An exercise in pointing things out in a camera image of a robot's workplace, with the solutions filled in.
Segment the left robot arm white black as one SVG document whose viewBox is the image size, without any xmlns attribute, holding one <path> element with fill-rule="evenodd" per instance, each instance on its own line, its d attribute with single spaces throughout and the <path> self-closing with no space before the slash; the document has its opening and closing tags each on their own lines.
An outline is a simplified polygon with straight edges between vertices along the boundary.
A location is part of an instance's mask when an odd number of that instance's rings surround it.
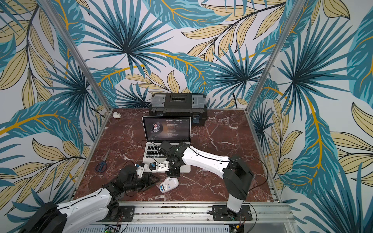
<svg viewBox="0 0 373 233">
<path fill-rule="evenodd" d="M 124 167 L 109 183 L 97 191 L 67 203 L 43 204 L 21 227 L 21 233 L 74 233 L 103 219 L 124 217 L 119 201 L 130 192 L 144 192 L 159 182 L 159 178 L 146 173 L 138 175 L 134 165 Z"/>
</svg>

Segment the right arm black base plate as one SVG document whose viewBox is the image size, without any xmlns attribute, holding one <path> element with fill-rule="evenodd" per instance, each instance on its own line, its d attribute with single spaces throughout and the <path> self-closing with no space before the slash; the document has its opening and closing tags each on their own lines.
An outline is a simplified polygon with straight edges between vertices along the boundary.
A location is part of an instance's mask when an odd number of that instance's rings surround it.
<svg viewBox="0 0 373 233">
<path fill-rule="evenodd" d="M 238 213 L 227 208 L 226 205 L 213 205 L 208 212 L 213 216 L 214 221 L 251 221 L 253 216 L 249 205 L 243 205 Z"/>
</svg>

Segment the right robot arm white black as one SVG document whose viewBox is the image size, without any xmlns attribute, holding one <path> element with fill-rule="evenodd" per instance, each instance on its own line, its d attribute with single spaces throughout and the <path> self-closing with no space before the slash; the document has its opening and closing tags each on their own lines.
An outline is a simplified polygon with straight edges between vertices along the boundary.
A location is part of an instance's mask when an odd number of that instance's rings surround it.
<svg viewBox="0 0 373 233">
<path fill-rule="evenodd" d="M 168 177 L 180 177 L 182 166 L 194 166 L 211 172 L 224 180 L 229 197 L 226 203 L 227 212 L 238 214 L 242 204 L 246 201 L 254 174 L 243 158 L 219 156 L 198 150 L 195 147 L 180 143 L 173 145 L 164 141 L 158 147 L 158 151 L 169 162 Z"/>
</svg>

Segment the white wireless mouse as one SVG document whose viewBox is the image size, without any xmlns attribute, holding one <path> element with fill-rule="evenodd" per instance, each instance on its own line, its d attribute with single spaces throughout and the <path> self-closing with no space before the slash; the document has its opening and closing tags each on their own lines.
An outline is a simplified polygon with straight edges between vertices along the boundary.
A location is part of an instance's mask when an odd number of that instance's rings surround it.
<svg viewBox="0 0 373 233">
<path fill-rule="evenodd" d="M 177 178 L 168 177 L 159 185 L 159 189 L 162 193 L 166 193 L 176 189 L 178 186 L 179 181 Z"/>
</svg>

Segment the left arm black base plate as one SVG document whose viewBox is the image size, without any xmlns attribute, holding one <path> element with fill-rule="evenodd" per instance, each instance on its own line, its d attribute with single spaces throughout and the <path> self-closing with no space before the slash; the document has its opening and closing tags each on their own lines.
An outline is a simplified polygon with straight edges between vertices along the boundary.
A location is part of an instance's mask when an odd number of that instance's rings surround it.
<svg viewBox="0 0 373 233">
<path fill-rule="evenodd" d="M 135 206 L 116 206 L 109 209 L 109 212 L 102 221 L 118 222 L 127 221 L 132 222 L 135 213 Z"/>
</svg>

